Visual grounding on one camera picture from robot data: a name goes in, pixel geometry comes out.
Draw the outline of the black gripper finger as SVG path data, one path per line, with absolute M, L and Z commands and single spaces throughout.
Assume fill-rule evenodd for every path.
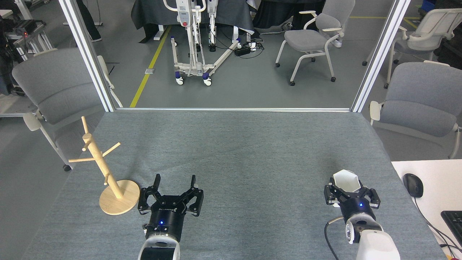
M 141 215 L 145 215 L 151 210 L 151 207 L 148 205 L 148 202 L 147 202 L 147 199 L 150 195 L 154 196 L 156 201 L 159 201 L 160 204 L 162 205 L 165 204 L 165 200 L 162 199 L 161 194 L 158 192 L 160 180 L 161 180 L 161 176 L 159 173 L 157 173 L 153 185 L 147 188 L 141 189 L 140 198 L 138 201 L 138 211 Z
M 195 202 L 187 206 L 194 197 L 196 197 Z M 177 199 L 178 209 L 181 209 L 181 214 L 183 215 L 185 215 L 186 212 L 191 212 L 195 217 L 198 217 L 201 212 L 203 198 L 203 190 L 198 188 L 198 185 L 196 185 L 196 176 L 192 175 L 190 189 L 181 194 Z
M 335 177 L 331 177 L 328 184 L 324 186 L 324 197 L 327 205 L 340 207 L 341 203 L 349 199 L 349 192 L 338 184 L 341 184 L 341 179 L 337 180 Z
M 362 187 L 358 189 L 357 197 L 368 200 L 373 209 L 378 209 L 380 206 L 380 198 L 373 188 Z

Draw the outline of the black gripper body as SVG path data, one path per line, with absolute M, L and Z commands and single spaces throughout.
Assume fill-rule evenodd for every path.
M 366 198 L 349 198 L 348 200 L 341 202 L 341 212 L 344 222 L 347 223 L 348 219 L 358 213 L 366 213 L 376 220 L 370 202 Z
M 157 200 L 151 206 L 151 217 L 145 226 L 145 238 L 155 234 L 167 234 L 176 241 L 180 241 L 184 217 L 186 215 L 186 204 L 175 202 L 176 196 L 164 196 L 164 204 Z

